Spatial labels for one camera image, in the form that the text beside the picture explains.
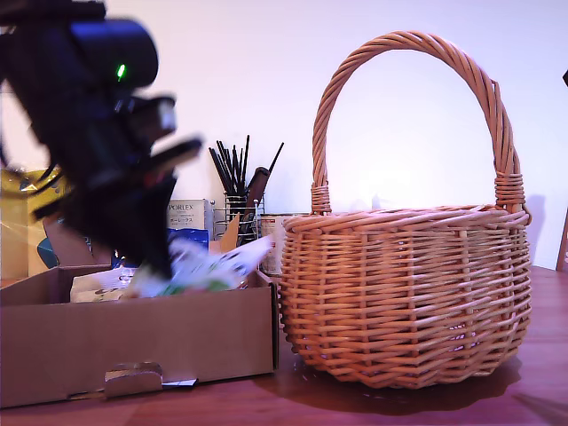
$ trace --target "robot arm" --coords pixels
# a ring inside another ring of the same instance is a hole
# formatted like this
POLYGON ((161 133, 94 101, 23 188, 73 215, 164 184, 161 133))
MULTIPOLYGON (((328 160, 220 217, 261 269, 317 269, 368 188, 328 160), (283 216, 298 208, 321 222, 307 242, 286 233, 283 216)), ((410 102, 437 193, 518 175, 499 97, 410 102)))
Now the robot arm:
POLYGON ((158 57, 131 20, 107 20, 104 4, 0 0, 0 76, 26 109, 32 130, 73 187, 36 215, 60 212, 77 231, 171 275, 166 209, 173 167, 197 155, 189 140, 151 156, 175 125, 170 97, 143 99, 158 57))

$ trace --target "blue object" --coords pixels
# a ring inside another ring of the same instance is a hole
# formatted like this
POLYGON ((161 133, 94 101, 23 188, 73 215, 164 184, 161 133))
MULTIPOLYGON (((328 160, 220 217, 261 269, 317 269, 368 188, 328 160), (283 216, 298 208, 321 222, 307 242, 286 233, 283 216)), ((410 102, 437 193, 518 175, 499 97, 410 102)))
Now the blue object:
MULTIPOLYGON (((201 244, 206 250, 209 250, 209 231, 206 229, 169 229, 168 228, 168 240, 171 241, 173 238, 184 238, 186 240, 195 241, 201 244)), ((139 264, 135 264, 128 260, 126 256, 121 256, 121 254, 115 250, 110 259, 110 264, 113 269, 120 266, 126 268, 138 268, 139 264)))
POLYGON ((207 229, 170 229, 168 228, 168 238, 169 240, 173 238, 185 238, 186 240, 191 240, 198 242, 205 249, 209 250, 209 231, 207 229))

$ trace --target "white wall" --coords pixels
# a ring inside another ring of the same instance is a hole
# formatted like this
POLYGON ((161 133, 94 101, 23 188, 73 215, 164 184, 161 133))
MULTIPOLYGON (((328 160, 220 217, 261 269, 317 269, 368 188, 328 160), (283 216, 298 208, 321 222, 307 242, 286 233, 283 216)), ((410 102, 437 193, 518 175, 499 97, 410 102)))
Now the white wall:
MULTIPOLYGON (((249 170, 268 166, 286 143, 267 188, 269 212, 310 209, 313 119, 329 78, 352 50, 396 29, 453 41, 501 84, 535 215, 533 261, 554 268, 568 206, 565 1, 108 0, 107 6, 109 15, 134 17, 154 36, 161 65, 150 91, 176 92, 176 138, 199 132, 209 146, 218 138, 243 146, 250 133, 249 170)), ((4 117, 13 115, 4 103, 4 117)), ((42 159, 28 160, 24 125, 6 123, 6 135, 12 153, 31 167, 42 159)), ((327 140, 335 211, 494 201, 481 110, 454 71, 426 55, 388 52, 358 70, 338 100, 327 140)), ((222 200, 206 151, 181 168, 174 196, 222 200)))

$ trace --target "yellow object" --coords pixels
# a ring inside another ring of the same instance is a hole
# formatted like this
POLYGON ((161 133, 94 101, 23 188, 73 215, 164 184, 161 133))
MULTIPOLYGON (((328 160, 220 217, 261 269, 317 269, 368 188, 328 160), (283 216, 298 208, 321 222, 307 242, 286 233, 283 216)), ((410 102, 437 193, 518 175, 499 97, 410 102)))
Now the yellow object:
MULTIPOLYGON (((2 170, 2 190, 21 193, 33 191, 45 185, 57 173, 53 171, 47 179, 34 184, 43 172, 44 170, 25 172, 23 176, 29 179, 30 185, 20 188, 20 179, 2 170)), ((66 186, 62 178, 51 188, 27 200, 0 199, 2 211, 0 277, 3 280, 26 278, 47 270, 47 266, 37 253, 38 244, 46 238, 45 231, 43 223, 35 220, 33 211, 63 196, 66 186)))

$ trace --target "green and white package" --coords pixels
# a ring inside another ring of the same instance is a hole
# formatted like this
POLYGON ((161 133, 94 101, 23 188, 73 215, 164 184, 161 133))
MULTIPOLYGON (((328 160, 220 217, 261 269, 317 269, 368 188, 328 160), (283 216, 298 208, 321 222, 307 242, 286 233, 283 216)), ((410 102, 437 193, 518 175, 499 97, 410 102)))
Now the green and white package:
POLYGON ((184 239, 170 243, 173 277, 165 279, 142 264, 134 273, 126 297, 156 297, 187 290, 219 291, 240 286, 272 248, 272 237, 263 237, 228 253, 210 254, 200 244, 184 239))

